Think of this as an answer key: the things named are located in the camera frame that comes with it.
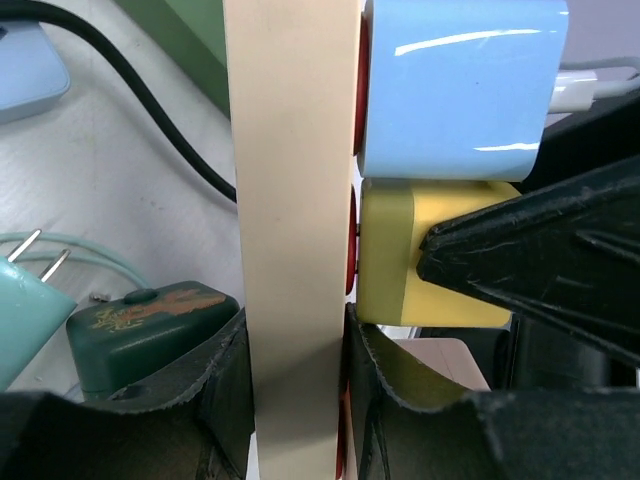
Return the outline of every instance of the black cable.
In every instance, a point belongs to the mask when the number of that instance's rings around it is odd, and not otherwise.
[[[1,1],[0,22],[32,21],[64,28],[95,48],[122,77],[156,125],[184,159],[213,188],[229,200],[236,201],[236,189],[218,175],[182,136],[155,99],[147,85],[120,51],[99,30],[77,15],[54,5],[37,1]]]

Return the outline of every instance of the power adapter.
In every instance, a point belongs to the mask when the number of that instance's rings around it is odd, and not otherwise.
[[[69,72],[42,27],[0,24],[0,124],[50,110],[71,85]]]
[[[40,233],[35,230],[7,257],[0,257],[0,391],[11,385],[77,306],[46,283],[69,250],[60,252],[38,277],[14,264]]]

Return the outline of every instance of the teal charger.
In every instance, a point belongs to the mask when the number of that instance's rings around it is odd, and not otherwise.
[[[77,306],[46,283],[69,250],[63,250],[39,276],[13,263],[40,233],[34,231],[6,258],[0,257],[0,391],[11,385]]]

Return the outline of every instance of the green object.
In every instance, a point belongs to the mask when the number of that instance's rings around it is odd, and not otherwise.
[[[136,290],[77,312],[67,335],[86,400],[99,400],[198,346],[239,311],[238,302],[198,282]]]
[[[227,118],[222,0],[116,0]]]

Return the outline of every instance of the brown stain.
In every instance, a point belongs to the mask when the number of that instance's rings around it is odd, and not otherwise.
[[[201,293],[198,289],[169,292],[147,305],[133,305],[116,310],[107,308],[96,314],[92,329],[104,328],[111,333],[139,327],[152,315],[165,313],[173,316],[218,305],[226,300],[221,293]]]

